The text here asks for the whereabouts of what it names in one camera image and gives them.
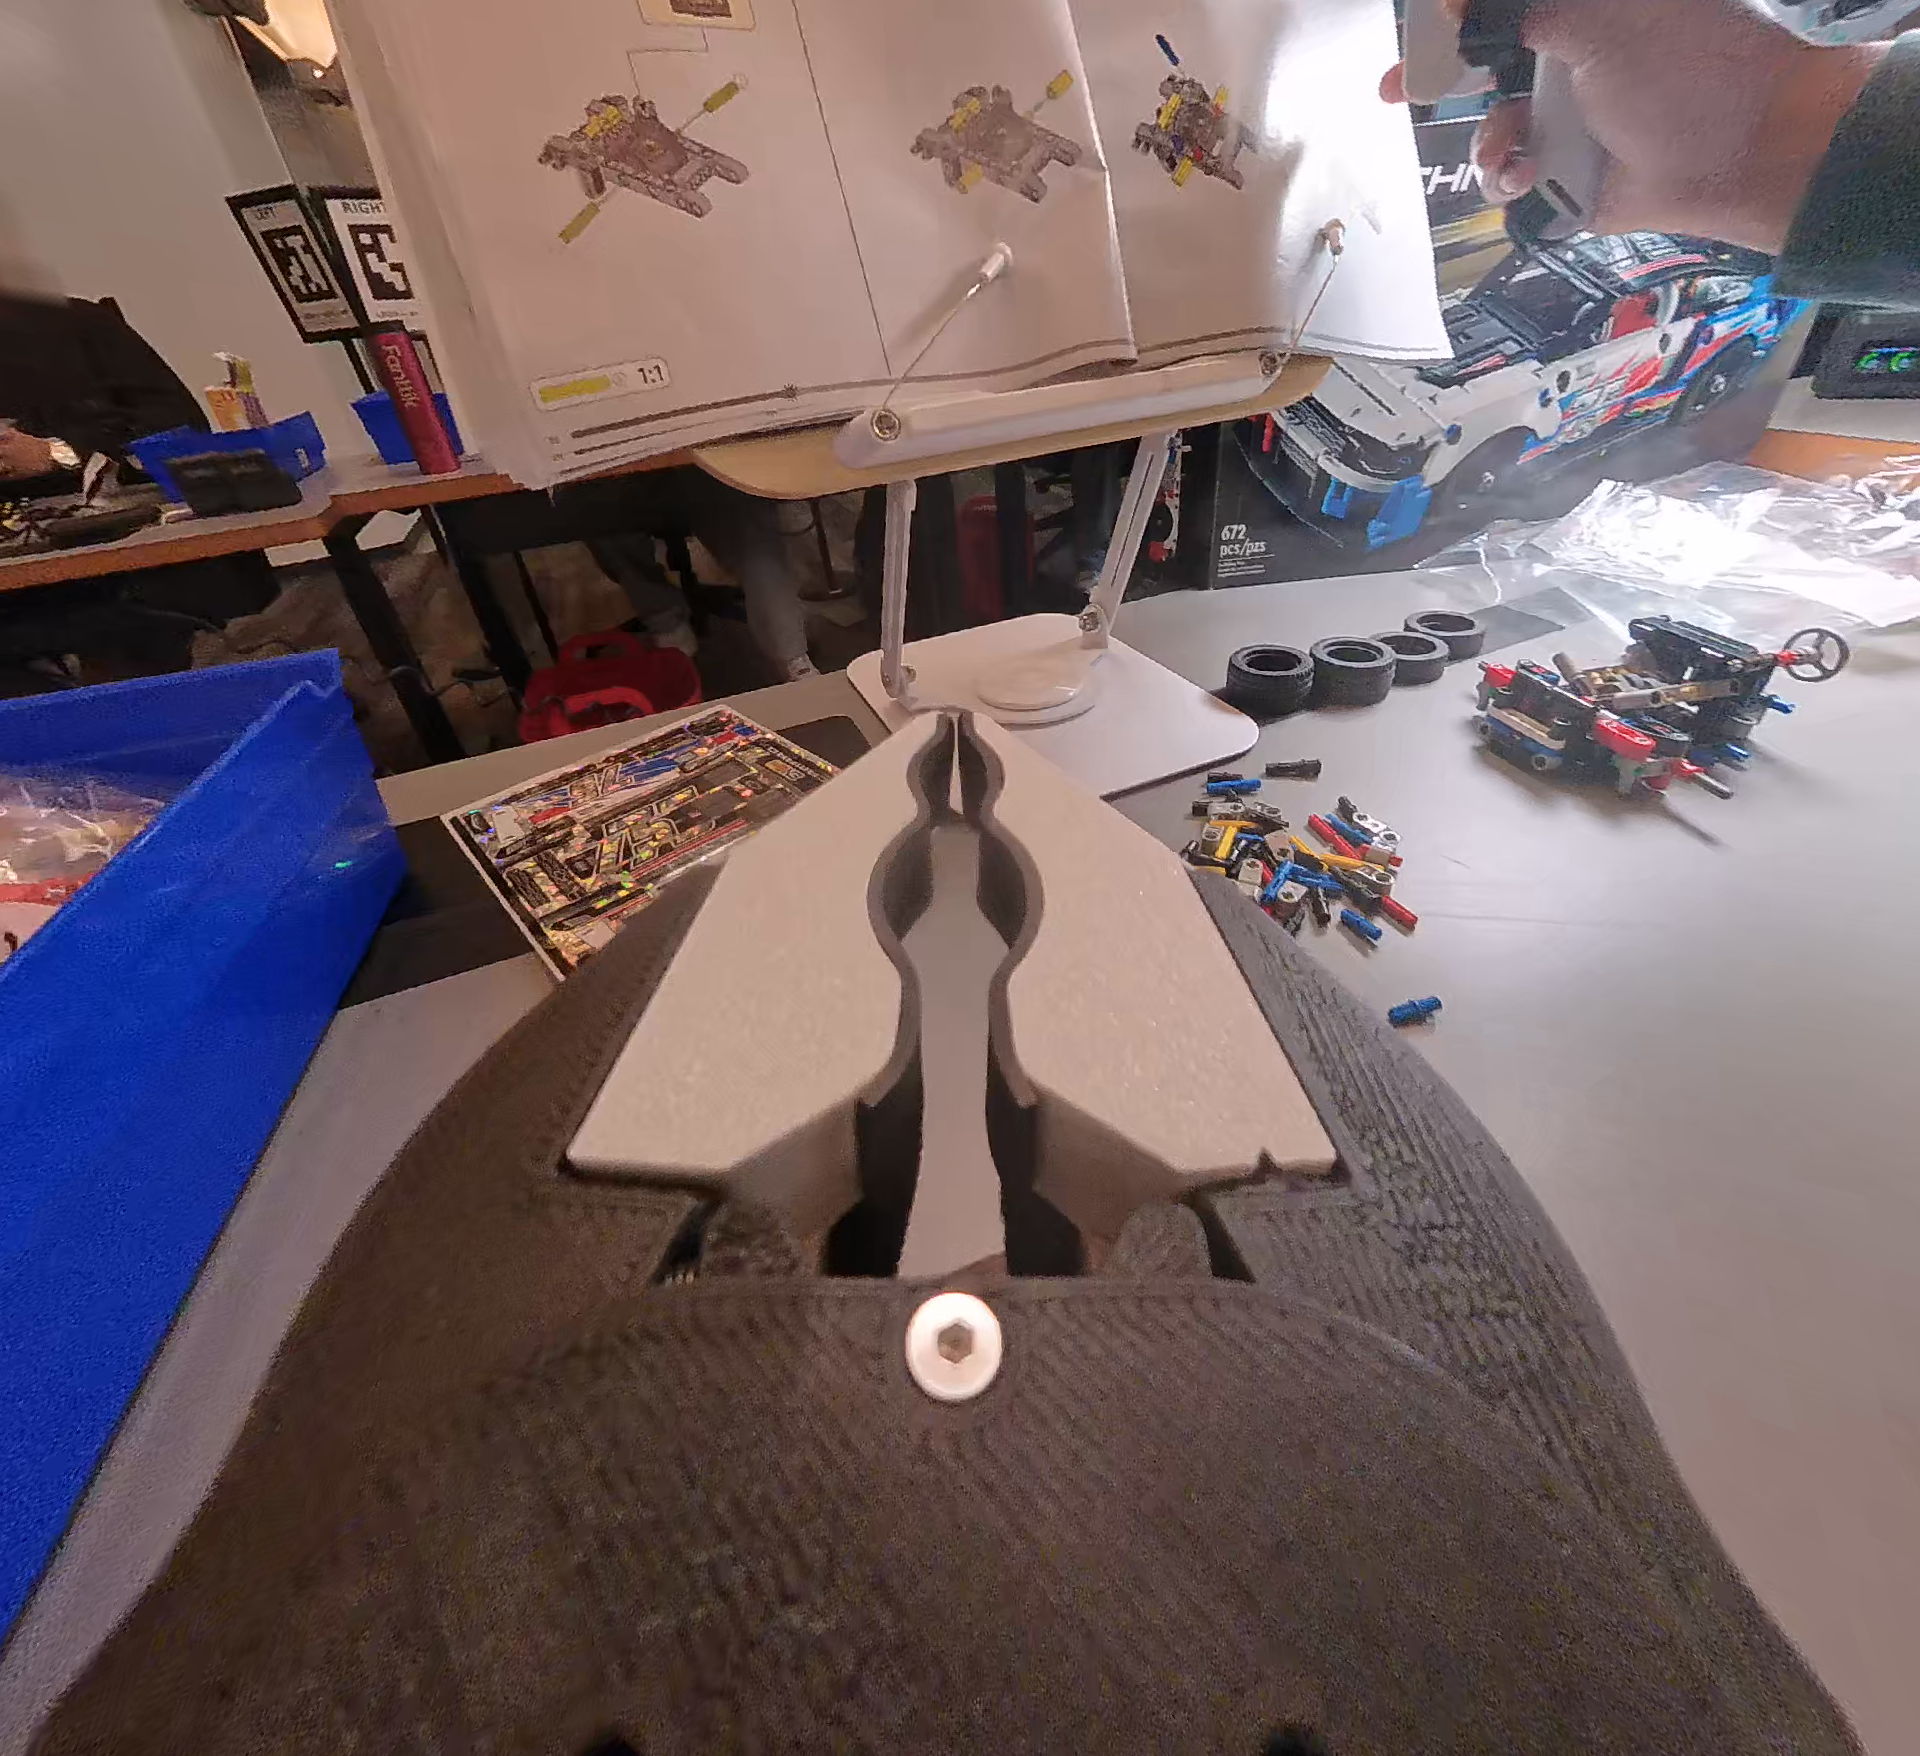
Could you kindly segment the white book stand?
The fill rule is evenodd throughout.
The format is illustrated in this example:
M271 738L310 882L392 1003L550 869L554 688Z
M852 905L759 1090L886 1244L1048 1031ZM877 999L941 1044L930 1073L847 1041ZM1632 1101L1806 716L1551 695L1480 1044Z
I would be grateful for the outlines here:
M890 731L923 714L993 719L1095 796L1111 799L1249 756L1250 716L1118 639L1145 525L1184 433L1255 416L1303 390L1293 351L1228 351L1161 370L1080 377L1008 393L893 400L840 428L796 428L699 447L751 495L822 498L883 487L882 645L849 671ZM934 475L1135 438L1118 528L1080 612L1007 612L906 639L909 533Z

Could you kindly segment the lego set box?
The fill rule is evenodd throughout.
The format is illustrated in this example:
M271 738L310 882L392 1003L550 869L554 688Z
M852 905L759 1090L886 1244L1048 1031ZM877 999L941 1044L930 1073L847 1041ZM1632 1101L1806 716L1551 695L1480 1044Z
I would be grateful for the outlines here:
M1813 304L1769 256L1675 233L1513 247L1473 135L1473 116L1417 125L1448 351L1333 359L1306 400L1225 428L1184 523L1206 588L1558 515L1607 458L1681 470L1711 416L1782 389Z

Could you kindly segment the person's right hand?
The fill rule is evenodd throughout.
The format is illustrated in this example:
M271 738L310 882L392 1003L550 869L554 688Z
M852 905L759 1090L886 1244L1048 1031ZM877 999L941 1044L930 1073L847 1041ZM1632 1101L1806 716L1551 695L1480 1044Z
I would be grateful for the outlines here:
M1562 64L1604 148L1592 233L1661 230L1782 253L1893 41L1813 44L1755 0L1537 0L1525 45Z

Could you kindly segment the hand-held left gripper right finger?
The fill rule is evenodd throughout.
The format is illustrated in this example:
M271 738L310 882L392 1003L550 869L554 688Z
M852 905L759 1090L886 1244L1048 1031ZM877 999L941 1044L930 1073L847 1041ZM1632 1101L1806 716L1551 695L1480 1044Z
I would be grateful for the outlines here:
M1118 1241L1142 1207L1329 1181L1315 1105L1202 879L1035 746L960 716L986 991L986 1138L1007 1241Z

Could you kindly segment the pile of blue yellow pins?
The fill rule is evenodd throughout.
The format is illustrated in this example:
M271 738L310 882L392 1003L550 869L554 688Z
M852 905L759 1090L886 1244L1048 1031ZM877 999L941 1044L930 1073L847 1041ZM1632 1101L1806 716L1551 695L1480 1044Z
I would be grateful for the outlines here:
M1208 779L1262 779L1260 792L1208 802ZM1329 763L1268 759L1202 776L1179 859L1236 886L1289 934L1307 926L1376 946L1423 923L1404 900L1404 833L1329 779Z

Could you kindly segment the blue storage bin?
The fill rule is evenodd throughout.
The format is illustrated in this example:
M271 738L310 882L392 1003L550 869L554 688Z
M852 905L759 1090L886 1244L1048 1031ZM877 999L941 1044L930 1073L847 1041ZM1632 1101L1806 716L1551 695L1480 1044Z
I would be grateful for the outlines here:
M3 959L3 1634L404 875L335 651L3 705L157 816Z

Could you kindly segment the person's right forearm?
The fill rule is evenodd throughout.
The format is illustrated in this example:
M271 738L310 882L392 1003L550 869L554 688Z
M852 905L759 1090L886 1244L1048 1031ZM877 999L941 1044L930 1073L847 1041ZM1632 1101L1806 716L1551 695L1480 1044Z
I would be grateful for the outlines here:
M1917 31L1887 45L1775 256L1806 302L1917 310Z

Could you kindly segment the small blue bin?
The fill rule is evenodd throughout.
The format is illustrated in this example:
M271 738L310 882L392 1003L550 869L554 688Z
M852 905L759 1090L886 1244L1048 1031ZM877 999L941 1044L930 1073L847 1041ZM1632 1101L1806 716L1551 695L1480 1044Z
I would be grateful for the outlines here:
M373 390L352 403L352 411L357 413L363 430L369 433L376 456L387 468L417 468L417 450L410 441L409 428L403 426L397 406L392 393ZM461 430L454 418L451 400L446 390L434 393L434 411L439 416L439 426L446 428L449 444L454 458L460 461L466 456L466 438Z
M326 468L326 438L310 413L263 428L168 428L128 447L157 491L199 520L296 507L303 484Z

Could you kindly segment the lego instruction booklet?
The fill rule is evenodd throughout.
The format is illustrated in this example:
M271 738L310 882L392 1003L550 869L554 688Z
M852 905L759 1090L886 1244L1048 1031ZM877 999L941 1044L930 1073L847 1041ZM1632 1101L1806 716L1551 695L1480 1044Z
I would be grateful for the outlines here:
M326 0L528 484L893 400L1448 351L1391 0Z
M439 820L548 974L565 981L672 882L835 776L805 742L715 705Z

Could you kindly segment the flat black device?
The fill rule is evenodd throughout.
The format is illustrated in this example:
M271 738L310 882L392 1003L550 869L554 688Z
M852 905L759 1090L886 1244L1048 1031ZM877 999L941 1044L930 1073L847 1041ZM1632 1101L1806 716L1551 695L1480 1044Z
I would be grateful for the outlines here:
M261 447L171 456L162 470L196 520L271 513L303 503L300 473L288 473Z

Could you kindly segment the black white marker tag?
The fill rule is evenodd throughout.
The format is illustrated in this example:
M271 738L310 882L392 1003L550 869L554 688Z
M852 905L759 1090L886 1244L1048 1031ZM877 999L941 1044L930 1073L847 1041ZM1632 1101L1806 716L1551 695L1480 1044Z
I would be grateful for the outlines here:
M429 330L420 276L387 200L376 188L316 186L309 203L322 219L345 284L369 329Z
M363 319L305 190L271 186L228 195L226 203L303 342L353 340Z

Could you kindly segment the wooden workbench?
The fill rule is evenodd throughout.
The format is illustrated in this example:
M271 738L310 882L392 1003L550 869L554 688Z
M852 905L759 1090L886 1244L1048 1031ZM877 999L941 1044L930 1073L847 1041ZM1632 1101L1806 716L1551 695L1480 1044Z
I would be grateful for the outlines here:
M1917 403L1813 400L1805 413L1782 411L1746 454L1746 466L1806 483L1884 475L1917 484Z

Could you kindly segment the black lego car chassis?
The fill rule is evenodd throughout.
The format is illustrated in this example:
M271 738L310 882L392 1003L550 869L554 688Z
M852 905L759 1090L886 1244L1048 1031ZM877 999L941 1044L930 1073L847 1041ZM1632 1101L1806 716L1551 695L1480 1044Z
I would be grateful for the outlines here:
M1627 802L1698 788L1733 802L1769 714L1792 714L1779 678L1827 685L1852 665L1837 631L1760 647L1675 615L1638 615L1614 665L1483 665L1483 746L1540 779L1609 788Z

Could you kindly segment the wooden side table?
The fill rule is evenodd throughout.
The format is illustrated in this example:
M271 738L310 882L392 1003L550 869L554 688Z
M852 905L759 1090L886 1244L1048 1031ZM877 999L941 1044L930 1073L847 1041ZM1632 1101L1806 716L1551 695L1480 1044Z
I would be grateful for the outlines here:
M393 597L360 548L365 525L380 513L424 513L439 523L457 511L451 565L480 624L488 658L503 671L511 694L528 685L531 665L481 571L491 554L516 554L561 541L565 531L608 531L614 504L588 504L588 478L554 491L531 491L481 458L469 458L451 475L424 475L417 468L382 466L372 456L342 458L303 484L300 503L263 513L218 520L175 515L138 528L118 541L51 548L3 557L3 592L33 592L65 585L93 585L110 575L141 575L234 554L319 541L349 609L369 641L423 756L430 763L461 761L466 745L446 714L439 691L404 627Z

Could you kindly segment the red storage bin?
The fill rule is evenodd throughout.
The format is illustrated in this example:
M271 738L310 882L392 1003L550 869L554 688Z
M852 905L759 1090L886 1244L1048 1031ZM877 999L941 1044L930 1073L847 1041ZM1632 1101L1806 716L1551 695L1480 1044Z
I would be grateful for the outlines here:
M535 745L582 736L701 702L705 682L685 651L632 631L582 634L565 639L554 665L528 678L520 738Z

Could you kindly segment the maroon cylinder can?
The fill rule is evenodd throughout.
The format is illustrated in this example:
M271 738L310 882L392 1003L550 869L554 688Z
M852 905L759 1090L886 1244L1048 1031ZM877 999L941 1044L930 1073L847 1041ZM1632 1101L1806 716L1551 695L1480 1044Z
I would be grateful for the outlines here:
M439 416L429 386L420 349L409 329L380 324L372 330L372 351L380 367L382 390L392 396L403 436L413 450L423 475L454 475L461 454Z

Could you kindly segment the clear plastic bag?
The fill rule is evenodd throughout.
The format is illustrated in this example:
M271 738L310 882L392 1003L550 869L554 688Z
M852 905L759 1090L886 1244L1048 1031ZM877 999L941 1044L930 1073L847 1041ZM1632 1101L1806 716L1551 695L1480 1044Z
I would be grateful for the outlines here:
M1554 592L1614 631L1645 612L1755 641L1806 624L1840 637L1916 631L1917 456L1817 478L1702 466L1659 483L1602 483L1562 520L1494 523L1420 571L1463 608Z

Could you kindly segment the clear bag of lego parts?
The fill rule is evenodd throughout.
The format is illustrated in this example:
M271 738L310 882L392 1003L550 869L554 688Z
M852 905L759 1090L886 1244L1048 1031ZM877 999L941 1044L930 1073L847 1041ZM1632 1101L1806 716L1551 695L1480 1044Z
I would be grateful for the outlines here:
M100 779L3 773L3 959L100 875L168 799Z

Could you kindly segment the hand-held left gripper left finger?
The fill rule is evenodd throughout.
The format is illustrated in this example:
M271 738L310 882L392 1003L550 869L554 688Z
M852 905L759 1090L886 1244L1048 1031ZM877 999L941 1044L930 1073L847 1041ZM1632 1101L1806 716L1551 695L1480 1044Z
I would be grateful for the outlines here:
M694 912L568 1168L899 1224L923 1164L923 991L904 946L949 813L957 722L923 714L741 840Z

